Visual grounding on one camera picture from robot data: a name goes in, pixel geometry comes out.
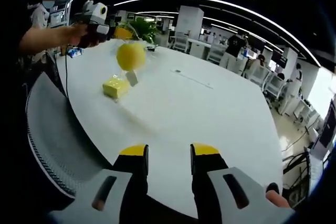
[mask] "floor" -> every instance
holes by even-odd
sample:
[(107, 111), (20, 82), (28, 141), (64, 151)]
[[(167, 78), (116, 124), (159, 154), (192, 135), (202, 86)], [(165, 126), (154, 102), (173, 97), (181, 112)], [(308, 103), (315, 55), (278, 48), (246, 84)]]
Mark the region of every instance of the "floor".
[[(308, 133), (302, 137), (302, 135), (305, 133), (305, 128), (293, 123), (295, 120), (294, 116), (281, 116), (275, 109), (272, 109), (271, 113), (280, 140), (282, 158), (285, 159), (286, 157), (302, 153), (304, 151), (304, 147), (307, 147), (310, 144)], [(293, 144), (300, 137), (302, 138), (297, 143)], [(283, 162), (284, 168), (287, 166), (290, 160), (291, 159), (287, 159)], [(303, 170), (305, 167), (306, 164), (303, 163), (286, 173), (284, 175), (283, 187), (289, 188), (298, 178), (301, 170)]]

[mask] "green plant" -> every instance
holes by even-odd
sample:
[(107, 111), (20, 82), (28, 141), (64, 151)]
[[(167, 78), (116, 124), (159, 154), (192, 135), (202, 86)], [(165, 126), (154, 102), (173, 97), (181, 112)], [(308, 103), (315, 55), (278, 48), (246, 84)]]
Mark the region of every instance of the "green plant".
[[(155, 35), (160, 31), (156, 28), (155, 22), (147, 22), (144, 18), (137, 18), (136, 20), (132, 20), (129, 24), (134, 28), (138, 37), (147, 41), (148, 43), (154, 43)], [(137, 40), (138, 37), (133, 34), (134, 40)]]

